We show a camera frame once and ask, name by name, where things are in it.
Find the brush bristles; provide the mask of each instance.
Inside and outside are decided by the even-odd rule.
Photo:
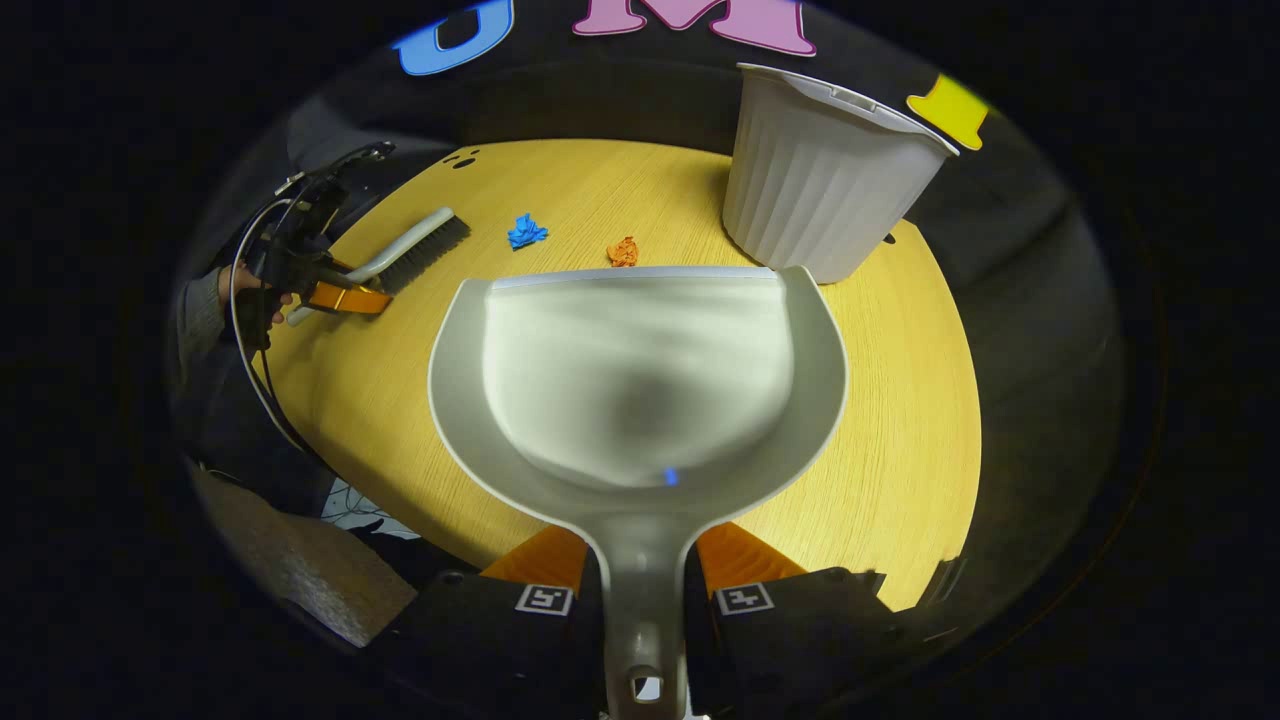
[[[378,274],[383,292],[396,295],[408,287],[408,283],[417,279],[431,263],[453,249],[462,238],[471,234],[471,228],[457,215],[449,218],[443,225],[431,231],[430,234],[413,243],[392,263],[385,270]]]

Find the crumpled blue paper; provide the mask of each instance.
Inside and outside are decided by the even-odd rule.
[[[538,223],[529,219],[530,213],[516,218],[516,229],[507,231],[507,242],[512,250],[520,250],[526,245],[547,240],[547,228],[538,227]]]

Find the white trash can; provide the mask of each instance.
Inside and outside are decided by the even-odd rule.
[[[742,106],[722,218],[773,269],[847,278],[959,151],[911,118],[844,87],[739,63]]]

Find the brush handle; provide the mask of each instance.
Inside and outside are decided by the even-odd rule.
[[[399,260],[402,255],[410,251],[415,245],[417,245],[424,237],[435,232],[440,225],[453,219],[453,210],[449,208],[440,208],[439,210],[431,213],[430,215],[422,218],[413,227],[404,232],[404,234],[396,238],[394,242],[383,249],[381,252],[374,256],[372,260],[365,263],[364,265],[356,268],[355,270],[347,273],[347,279],[364,284],[369,279],[378,275],[387,268],[392,265],[396,260]],[[315,309],[300,306],[294,307],[289,313],[288,322],[291,327],[298,327],[302,320],[306,320],[315,313]]]

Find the dustpan handle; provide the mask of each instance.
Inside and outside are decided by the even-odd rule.
[[[625,527],[600,541],[604,580],[604,678],[613,720],[682,720],[687,697],[684,632],[685,553],[652,529]],[[657,700],[636,683],[660,680]]]

